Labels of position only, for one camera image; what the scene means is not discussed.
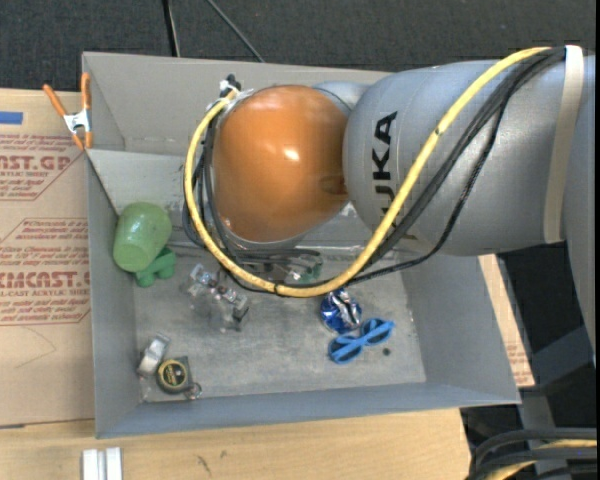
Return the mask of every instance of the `orange clamp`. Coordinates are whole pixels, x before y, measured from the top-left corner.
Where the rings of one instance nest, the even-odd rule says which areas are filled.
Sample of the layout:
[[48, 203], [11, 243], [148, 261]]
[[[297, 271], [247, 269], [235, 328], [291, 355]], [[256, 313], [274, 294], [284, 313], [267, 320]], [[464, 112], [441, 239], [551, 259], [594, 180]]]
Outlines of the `orange clamp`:
[[[71, 132], [71, 136], [80, 150], [91, 148], [93, 145], [93, 131], [91, 130], [91, 77], [89, 73], [82, 73], [80, 78], [80, 92], [82, 94], [82, 110], [75, 114], [68, 114], [64, 105], [50, 85], [44, 84], [42, 90], [49, 97], [51, 105], [58, 115], [62, 117]], [[84, 129], [84, 140], [78, 135], [77, 129]]]

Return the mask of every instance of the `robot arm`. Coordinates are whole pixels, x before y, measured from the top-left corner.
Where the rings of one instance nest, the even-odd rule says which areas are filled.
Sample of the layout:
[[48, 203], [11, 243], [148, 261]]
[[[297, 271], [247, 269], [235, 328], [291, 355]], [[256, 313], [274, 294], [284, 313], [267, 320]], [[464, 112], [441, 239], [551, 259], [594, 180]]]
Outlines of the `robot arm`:
[[[239, 266], [233, 272], [271, 292], [313, 296], [355, 280], [398, 241], [427, 257], [566, 239], [581, 305], [592, 312], [595, 57], [578, 62], [578, 53], [565, 62], [564, 48], [525, 50], [499, 62], [397, 73], [370, 87], [274, 87], [232, 103], [217, 123], [213, 165], [216, 203], [235, 246], [297, 243], [347, 199], [376, 230], [360, 258], [320, 287], [269, 283]], [[557, 153], [556, 137], [563, 137]], [[244, 151], [236, 156], [231, 144]], [[193, 220], [203, 236], [204, 223]], [[277, 232], [240, 236], [243, 225]]]

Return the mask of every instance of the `wooden table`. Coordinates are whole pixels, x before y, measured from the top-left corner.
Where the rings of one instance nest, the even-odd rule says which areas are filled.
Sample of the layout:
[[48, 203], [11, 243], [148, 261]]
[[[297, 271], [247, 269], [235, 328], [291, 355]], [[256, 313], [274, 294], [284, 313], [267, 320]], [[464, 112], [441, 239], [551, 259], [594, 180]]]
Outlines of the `wooden table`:
[[0, 430], [0, 479], [80, 478], [82, 451], [120, 447], [125, 480], [462, 480], [456, 409], [98, 440], [92, 420]]

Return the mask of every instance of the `green plastic object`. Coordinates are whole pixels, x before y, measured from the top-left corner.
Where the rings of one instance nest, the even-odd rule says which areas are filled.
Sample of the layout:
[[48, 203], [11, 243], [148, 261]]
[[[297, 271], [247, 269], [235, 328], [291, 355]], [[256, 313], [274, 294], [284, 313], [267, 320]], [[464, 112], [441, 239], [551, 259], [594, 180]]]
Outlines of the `green plastic object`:
[[171, 236], [171, 219], [152, 203], [132, 203], [120, 215], [113, 242], [113, 259], [127, 272], [140, 272], [156, 259]]
[[168, 247], [165, 247], [146, 269], [135, 272], [134, 275], [138, 286], [148, 288], [155, 282], [156, 277], [169, 279], [175, 273], [176, 254]]

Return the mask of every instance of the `dark floor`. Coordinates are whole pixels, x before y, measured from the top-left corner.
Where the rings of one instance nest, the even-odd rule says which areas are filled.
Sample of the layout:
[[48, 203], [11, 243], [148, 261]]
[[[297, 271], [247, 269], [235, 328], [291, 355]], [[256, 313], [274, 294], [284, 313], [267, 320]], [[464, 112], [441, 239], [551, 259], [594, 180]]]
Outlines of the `dark floor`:
[[[596, 49], [596, 0], [214, 1], [267, 62], [399, 71], [536, 45]], [[170, 2], [182, 56], [257, 61], [208, 2]], [[170, 55], [160, 0], [0, 0], [0, 87], [76, 90], [85, 50]], [[581, 324], [564, 247], [505, 262], [534, 351]], [[551, 393], [556, 424], [596, 426], [595, 382], [590, 365]]]

